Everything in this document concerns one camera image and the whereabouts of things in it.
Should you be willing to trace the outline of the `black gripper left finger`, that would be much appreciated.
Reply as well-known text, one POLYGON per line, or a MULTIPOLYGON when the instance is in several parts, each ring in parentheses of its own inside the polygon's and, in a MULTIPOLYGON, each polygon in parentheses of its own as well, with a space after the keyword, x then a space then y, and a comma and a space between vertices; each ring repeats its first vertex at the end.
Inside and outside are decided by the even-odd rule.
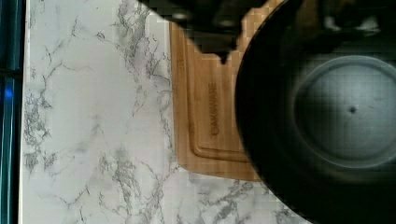
POLYGON ((175 23, 203 54, 225 64, 236 50, 242 20, 268 0, 137 0, 163 19, 175 23))

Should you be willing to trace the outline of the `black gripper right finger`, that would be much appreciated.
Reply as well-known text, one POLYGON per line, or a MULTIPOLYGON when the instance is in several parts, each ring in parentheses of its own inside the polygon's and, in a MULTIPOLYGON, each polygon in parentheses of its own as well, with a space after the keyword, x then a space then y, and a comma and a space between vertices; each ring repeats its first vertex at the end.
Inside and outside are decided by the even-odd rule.
POLYGON ((298 49, 330 53, 338 48, 395 51, 395 0, 302 0, 298 49))

